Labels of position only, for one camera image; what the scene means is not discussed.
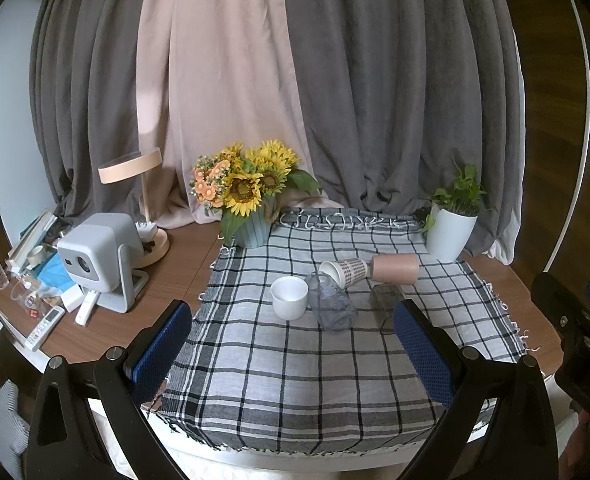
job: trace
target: clear plastic cup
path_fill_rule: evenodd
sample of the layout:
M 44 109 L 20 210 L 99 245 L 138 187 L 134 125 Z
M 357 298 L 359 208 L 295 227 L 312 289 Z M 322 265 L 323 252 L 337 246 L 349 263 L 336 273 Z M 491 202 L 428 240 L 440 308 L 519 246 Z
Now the clear plastic cup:
M 28 309 L 30 317 L 41 319 L 50 307 L 37 294 L 38 288 L 28 276 L 20 276 L 11 289 L 11 300 Z
M 345 332 L 355 324 L 358 316 L 355 306 L 348 294 L 328 274 L 309 274 L 306 284 L 308 304 L 326 332 Z

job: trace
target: clear glass jar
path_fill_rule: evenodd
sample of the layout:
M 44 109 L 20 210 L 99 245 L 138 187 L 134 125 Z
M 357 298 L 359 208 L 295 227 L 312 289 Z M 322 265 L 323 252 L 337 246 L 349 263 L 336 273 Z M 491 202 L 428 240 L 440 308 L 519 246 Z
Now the clear glass jar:
M 358 312 L 346 291 L 334 279 L 323 272 L 306 277 L 308 304 L 317 322 L 326 332 L 345 332 L 357 320 Z

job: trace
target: white flower pot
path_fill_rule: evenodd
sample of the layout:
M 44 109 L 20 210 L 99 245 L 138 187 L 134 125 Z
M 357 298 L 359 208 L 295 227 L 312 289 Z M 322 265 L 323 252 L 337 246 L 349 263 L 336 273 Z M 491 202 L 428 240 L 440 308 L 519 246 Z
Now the white flower pot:
M 476 216 L 462 216 L 432 205 L 431 216 L 435 219 L 426 234 L 426 248 L 440 262 L 454 262 L 473 232 Z

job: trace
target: remote control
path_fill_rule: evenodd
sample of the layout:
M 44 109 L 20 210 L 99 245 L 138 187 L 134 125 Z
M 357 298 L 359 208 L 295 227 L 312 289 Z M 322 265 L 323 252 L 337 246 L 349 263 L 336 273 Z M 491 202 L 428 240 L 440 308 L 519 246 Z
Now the remote control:
M 62 316 L 66 313 L 65 309 L 61 308 L 60 306 L 54 306 L 51 308 L 44 319 L 42 319 L 35 328 L 32 329 L 30 335 L 26 339 L 24 346 L 28 350 L 32 350 L 33 352 L 41 346 L 44 340 L 47 338 L 50 331 L 54 328 L 57 322 L 62 318 Z

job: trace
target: green plant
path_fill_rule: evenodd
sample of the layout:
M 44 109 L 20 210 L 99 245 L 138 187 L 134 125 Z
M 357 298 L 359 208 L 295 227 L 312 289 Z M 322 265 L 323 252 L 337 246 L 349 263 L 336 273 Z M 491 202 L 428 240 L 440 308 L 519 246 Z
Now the green plant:
M 462 170 L 457 164 L 457 176 L 451 187 L 438 187 L 432 196 L 432 202 L 441 209 L 462 216 L 477 216 L 479 203 L 486 192 L 477 183 L 477 168 L 473 164 L 467 164 Z M 426 232 L 435 225 L 435 218 L 428 214 L 424 222 L 422 232 Z

